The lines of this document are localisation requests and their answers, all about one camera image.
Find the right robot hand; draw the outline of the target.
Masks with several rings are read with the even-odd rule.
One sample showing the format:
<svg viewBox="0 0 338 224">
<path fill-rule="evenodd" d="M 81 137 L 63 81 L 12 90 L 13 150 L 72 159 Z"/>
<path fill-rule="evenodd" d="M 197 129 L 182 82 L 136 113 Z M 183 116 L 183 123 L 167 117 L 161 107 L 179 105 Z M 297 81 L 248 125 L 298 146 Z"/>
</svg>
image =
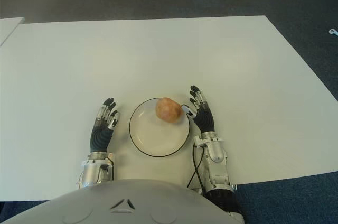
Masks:
<svg viewBox="0 0 338 224">
<path fill-rule="evenodd" d="M 188 105 L 181 105 L 182 110 L 193 119 L 201 133 L 215 132 L 214 119 L 203 92 L 195 85 L 190 87 L 190 102 L 196 111 Z"/>
</svg>

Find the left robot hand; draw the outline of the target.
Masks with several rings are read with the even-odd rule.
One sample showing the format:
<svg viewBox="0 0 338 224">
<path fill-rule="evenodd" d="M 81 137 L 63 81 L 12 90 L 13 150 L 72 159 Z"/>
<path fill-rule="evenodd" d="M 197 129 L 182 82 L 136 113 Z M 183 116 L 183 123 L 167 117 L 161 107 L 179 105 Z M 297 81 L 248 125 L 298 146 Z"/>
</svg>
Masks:
<svg viewBox="0 0 338 224">
<path fill-rule="evenodd" d="M 115 109 L 114 98 L 104 101 L 98 110 L 90 137 L 90 152 L 106 152 L 120 113 Z"/>
</svg>

